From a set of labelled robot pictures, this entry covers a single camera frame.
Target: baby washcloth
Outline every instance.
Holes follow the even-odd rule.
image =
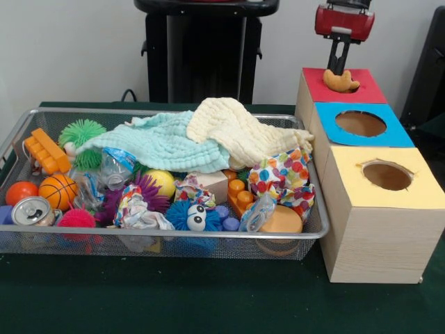
[[[94,137],[79,147],[118,148],[131,153],[143,165],[174,172],[214,173],[229,167],[229,153],[213,140],[196,143],[186,136],[192,111],[159,113],[153,117],[133,118],[131,123]]]
[[[196,143],[214,139],[230,153],[230,166],[252,167],[263,158],[300,146],[312,152],[308,131],[261,124],[232,98],[205,99],[187,126],[187,137]]]

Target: mint green cloth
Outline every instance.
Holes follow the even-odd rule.
[[[159,113],[153,117],[133,118],[131,123],[94,137],[79,147],[84,150],[119,148],[134,155],[147,167],[174,172],[213,173],[229,168],[229,153],[214,140],[201,144],[186,136],[192,111]]]

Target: blue spiky ball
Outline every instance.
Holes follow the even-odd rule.
[[[188,209],[193,205],[190,200],[174,202],[165,217],[176,230],[189,231],[187,226]],[[204,231],[219,231],[220,217],[215,210],[206,210],[206,227]],[[178,256],[206,257],[212,254],[218,246],[218,238],[180,237],[169,241],[167,246]]]

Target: white wall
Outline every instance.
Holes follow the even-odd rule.
[[[0,141],[41,101],[146,100],[144,40],[132,0],[0,0]]]
[[[294,104],[301,67],[325,67],[330,41],[314,33],[321,2],[281,0],[278,13],[263,18],[255,103]],[[371,37],[350,49],[348,67],[369,67],[397,113],[443,3],[373,0]],[[109,102],[126,88],[146,100],[144,18],[132,0],[0,0],[0,141],[44,100]]]

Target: yellow ball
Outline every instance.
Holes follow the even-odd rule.
[[[153,177],[153,180],[156,180],[155,186],[161,186],[158,195],[167,196],[169,198],[173,196],[176,186],[173,183],[175,179],[170,172],[166,170],[150,169],[145,175],[149,175]]]

